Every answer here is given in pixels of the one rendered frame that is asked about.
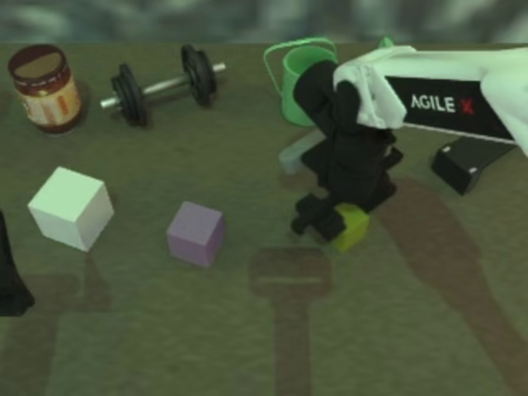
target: brown lid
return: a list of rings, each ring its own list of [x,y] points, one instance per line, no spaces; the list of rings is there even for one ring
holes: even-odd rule
[[[21,73],[24,66],[29,66],[30,63],[35,62],[37,59],[43,59],[51,55],[56,55],[56,59],[52,59],[52,63],[43,62],[42,64],[36,64],[31,70],[32,73]],[[15,80],[15,83],[21,85],[40,85],[42,81],[56,77],[67,66],[66,56],[61,49],[54,45],[43,44],[30,45],[17,51],[9,59],[7,69]]]

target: jar lid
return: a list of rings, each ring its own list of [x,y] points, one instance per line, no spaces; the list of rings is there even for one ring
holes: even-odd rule
[[[38,59],[53,54],[57,56],[56,59],[51,59],[51,63],[42,62],[42,64],[34,64],[35,67],[32,67],[32,64]],[[54,45],[47,44],[30,45],[20,49],[9,59],[7,64],[7,69],[15,83],[35,87],[43,85],[48,80],[58,78],[67,68],[68,64],[64,52]]]

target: dumbbell handle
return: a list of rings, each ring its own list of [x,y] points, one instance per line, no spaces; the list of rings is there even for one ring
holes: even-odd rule
[[[226,69],[225,64],[214,64],[213,65],[214,73],[223,72],[225,69]],[[165,80],[165,81],[157,82],[153,85],[149,85],[148,87],[143,88],[141,92],[143,93],[144,97],[148,97],[156,93],[165,92],[175,87],[183,87],[184,85],[187,85],[188,83],[189,83],[189,77],[186,74],[184,74],[176,78],[173,78],[171,80]],[[119,97],[113,96],[107,99],[103,99],[100,104],[103,110],[111,109],[113,107],[118,107],[118,105],[120,104]]]

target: purple cube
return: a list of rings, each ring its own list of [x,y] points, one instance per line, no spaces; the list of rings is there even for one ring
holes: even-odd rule
[[[224,239],[224,215],[184,202],[167,230],[172,256],[198,266],[211,266]]]

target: green watering can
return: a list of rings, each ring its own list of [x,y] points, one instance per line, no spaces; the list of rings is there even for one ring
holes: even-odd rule
[[[324,48],[321,45],[326,45],[330,49]],[[283,77],[282,89],[277,83],[275,74],[271,70],[268,62],[268,56],[272,52],[282,50],[289,47],[294,48],[285,55],[282,59]],[[332,60],[337,63],[337,49],[336,45],[324,37],[312,37],[302,40],[288,41],[273,45],[264,51],[264,64],[266,70],[270,74],[271,80],[277,92],[282,99],[282,115],[290,123],[300,126],[312,126],[314,123],[304,113],[304,111],[297,105],[294,99],[294,89],[300,75],[304,73],[310,66],[321,62],[322,60]]]

